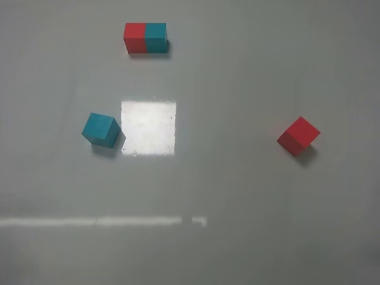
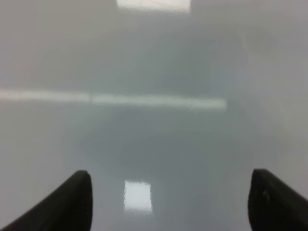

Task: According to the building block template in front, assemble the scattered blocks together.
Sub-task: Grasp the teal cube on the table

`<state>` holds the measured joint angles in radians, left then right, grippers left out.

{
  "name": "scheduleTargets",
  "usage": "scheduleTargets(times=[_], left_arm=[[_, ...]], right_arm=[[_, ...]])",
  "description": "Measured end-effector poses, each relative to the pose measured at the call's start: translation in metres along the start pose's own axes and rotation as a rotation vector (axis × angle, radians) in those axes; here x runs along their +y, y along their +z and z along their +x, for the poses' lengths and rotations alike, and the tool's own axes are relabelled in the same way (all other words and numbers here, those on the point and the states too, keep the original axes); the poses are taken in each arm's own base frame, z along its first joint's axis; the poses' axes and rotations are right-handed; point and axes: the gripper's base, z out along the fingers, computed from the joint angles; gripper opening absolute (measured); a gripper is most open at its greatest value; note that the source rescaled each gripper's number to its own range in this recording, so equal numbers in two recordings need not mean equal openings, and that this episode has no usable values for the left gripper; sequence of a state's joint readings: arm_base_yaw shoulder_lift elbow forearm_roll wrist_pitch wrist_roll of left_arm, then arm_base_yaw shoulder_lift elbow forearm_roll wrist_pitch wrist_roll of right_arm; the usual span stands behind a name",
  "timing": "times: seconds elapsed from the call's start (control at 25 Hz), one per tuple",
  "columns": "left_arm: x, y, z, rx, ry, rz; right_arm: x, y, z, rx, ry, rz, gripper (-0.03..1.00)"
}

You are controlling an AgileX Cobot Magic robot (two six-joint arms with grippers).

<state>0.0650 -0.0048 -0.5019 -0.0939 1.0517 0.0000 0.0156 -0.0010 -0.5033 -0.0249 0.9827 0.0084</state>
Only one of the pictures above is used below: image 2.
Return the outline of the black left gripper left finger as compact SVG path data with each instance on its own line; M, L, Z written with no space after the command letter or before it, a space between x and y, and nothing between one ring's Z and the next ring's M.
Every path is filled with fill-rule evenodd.
M89 231L92 224L92 182L76 171L55 191L2 231Z

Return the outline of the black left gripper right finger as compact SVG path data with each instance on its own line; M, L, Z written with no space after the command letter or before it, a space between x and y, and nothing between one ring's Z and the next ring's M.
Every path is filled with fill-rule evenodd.
M306 231L308 200L266 169L254 169L248 196L253 231Z

